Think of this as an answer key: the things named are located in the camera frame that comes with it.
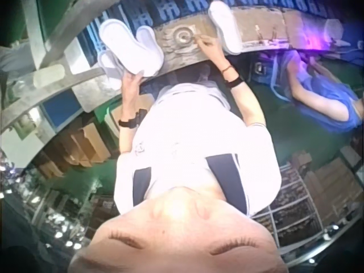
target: person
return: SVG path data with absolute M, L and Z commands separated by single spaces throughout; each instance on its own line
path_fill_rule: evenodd
M 125 73 L 114 199 L 69 272 L 288 272 L 251 217 L 281 185 L 259 102 L 217 39 L 196 42 L 221 71 L 243 121 L 214 82 L 166 86 L 138 128 L 142 73 Z
M 287 51 L 283 55 L 282 83 L 286 86 L 286 96 L 302 114 L 313 118 L 330 132 L 345 133 L 361 125 L 364 98 L 358 98 L 314 57 L 310 57 L 308 63 L 317 75 L 308 74 L 307 65 L 297 51 Z

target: bracelet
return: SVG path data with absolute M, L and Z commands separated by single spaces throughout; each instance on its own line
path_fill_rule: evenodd
M 228 69 L 233 68 L 232 65 L 229 65 L 227 68 L 221 71 L 221 74 L 224 74 Z

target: white shirt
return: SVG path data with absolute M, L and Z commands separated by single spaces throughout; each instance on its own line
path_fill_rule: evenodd
M 177 186 L 201 185 L 194 175 L 209 169 L 205 158 L 237 154 L 247 200 L 247 215 L 270 205 L 281 185 L 279 166 L 268 130 L 247 127 L 215 83 L 164 88 L 136 131 L 133 148 L 119 157 L 114 199 L 120 214 L 133 208 L 133 174 L 151 167 L 147 197 Z

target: white slipper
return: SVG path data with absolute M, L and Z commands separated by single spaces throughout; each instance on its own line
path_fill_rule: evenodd
M 152 77 L 160 69 L 160 59 L 142 43 L 135 40 L 129 28 L 120 20 L 109 19 L 101 24 L 99 35 L 105 45 L 132 74 L 144 71 Z
M 136 30 L 135 36 L 138 42 L 142 43 L 146 48 L 154 52 L 159 57 L 160 59 L 159 69 L 160 69 L 164 62 L 164 53 L 155 39 L 155 33 L 153 28 L 149 26 L 141 26 Z
M 97 61 L 100 67 L 105 71 L 105 74 L 109 79 L 110 87 L 114 90 L 120 89 L 123 68 L 115 59 L 114 54 L 110 50 L 102 51 L 97 56 Z
M 216 26 L 224 50 L 232 55 L 240 54 L 243 42 L 230 7 L 223 1 L 213 1 L 210 4 L 209 17 Z

